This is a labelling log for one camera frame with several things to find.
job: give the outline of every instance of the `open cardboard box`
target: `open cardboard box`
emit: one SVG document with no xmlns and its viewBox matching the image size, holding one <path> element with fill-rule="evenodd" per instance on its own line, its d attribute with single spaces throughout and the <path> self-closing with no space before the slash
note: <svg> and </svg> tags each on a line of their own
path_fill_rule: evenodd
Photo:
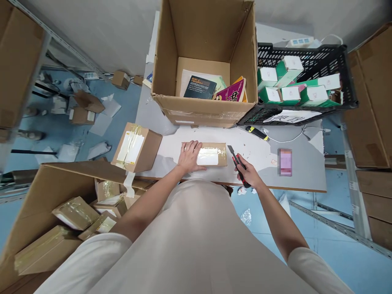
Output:
<svg viewBox="0 0 392 294">
<path fill-rule="evenodd" d="M 163 0 L 151 95 L 175 125 L 231 127 L 257 103 L 254 1 Z M 179 97 L 183 69 L 246 78 L 247 103 Z"/>
<path fill-rule="evenodd" d="M 105 161 L 42 164 L 27 193 L 0 260 L 0 293 L 14 293 L 23 287 L 23 293 L 33 293 L 45 278 L 46 272 L 18 276 L 14 270 L 14 256 L 56 225 L 64 225 L 52 210 L 65 201 L 82 197 L 87 203 L 96 199 L 94 178 L 122 184 L 125 170 Z"/>
</svg>

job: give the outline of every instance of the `black book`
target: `black book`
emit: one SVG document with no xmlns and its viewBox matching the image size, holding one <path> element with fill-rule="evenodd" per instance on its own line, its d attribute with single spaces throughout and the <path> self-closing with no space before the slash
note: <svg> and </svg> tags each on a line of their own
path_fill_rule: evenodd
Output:
<svg viewBox="0 0 392 294">
<path fill-rule="evenodd" d="M 197 76 L 191 76 L 184 97 L 211 99 L 214 94 L 215 87 L 215 82 L 199 78 Z"/>
</svg>

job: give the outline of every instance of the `person's right hand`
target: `person's right hand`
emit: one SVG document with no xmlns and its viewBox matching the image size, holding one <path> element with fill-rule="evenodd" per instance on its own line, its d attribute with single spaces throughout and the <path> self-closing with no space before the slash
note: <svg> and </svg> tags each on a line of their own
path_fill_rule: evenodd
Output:
<svg viewBox="0 0 392 294">
<path fill-rule="evenodd" d="M 241 165 L 237 165 L 237 167 L 235 168 L 235 171 L 239 170 L 244 175 L 245 181 L 247 181 L 255 189 L 265 185 L 263 180 L 258 175 L 254 166 L 251 165 L 249 162 L 247 162 L 241 156 L 241 154 L 237 153 L 237 155 L 240 158 L 241 162 L 244 164 L 246 169 L 244 169 Z"/>
</svg>

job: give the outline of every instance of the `brown package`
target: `brown package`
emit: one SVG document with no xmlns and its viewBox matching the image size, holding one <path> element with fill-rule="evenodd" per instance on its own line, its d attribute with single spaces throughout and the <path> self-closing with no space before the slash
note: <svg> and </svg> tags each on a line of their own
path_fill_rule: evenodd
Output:
<svg viewBox="0 0 392 294">
<path fill-rule="evenodd" d="M 99 214 L 82 197 L 75 197 L 55 208 L 52 213 L 72 229 L 85 230 Z"/>
</svg>

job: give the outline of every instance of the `red and black utility knife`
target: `red and black utility knife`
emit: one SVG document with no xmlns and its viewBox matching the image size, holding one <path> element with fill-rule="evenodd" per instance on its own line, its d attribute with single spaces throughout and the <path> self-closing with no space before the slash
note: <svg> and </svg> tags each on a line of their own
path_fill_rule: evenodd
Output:
<svg viewBox="0 0 392 294">
<path fill-rule="evenodd" d="M 233 155 L 232 158 L 233 158 L 235 166 L 237 167 L 237 165 L 241 165 L 244 169 L 246 169 L 244 164 L 241 162 L 241 159 L 238 156 L 236 156 L 236 154 L 233 150 L 233 147 L 231 145 L 227 145 L 227 147 L 229 148 L 230 152 Z M 251 185 L 249 185 L 249 183 L 247 181 L 245 181 L 244 175 L 238 169 L 237 169 L 237 171 L 238 171 L 238 174 L 240 175 L 240 179 L 241 179 L 242 183 L 244 184 L 244 187 L 250 188 Z"/>
</svg>

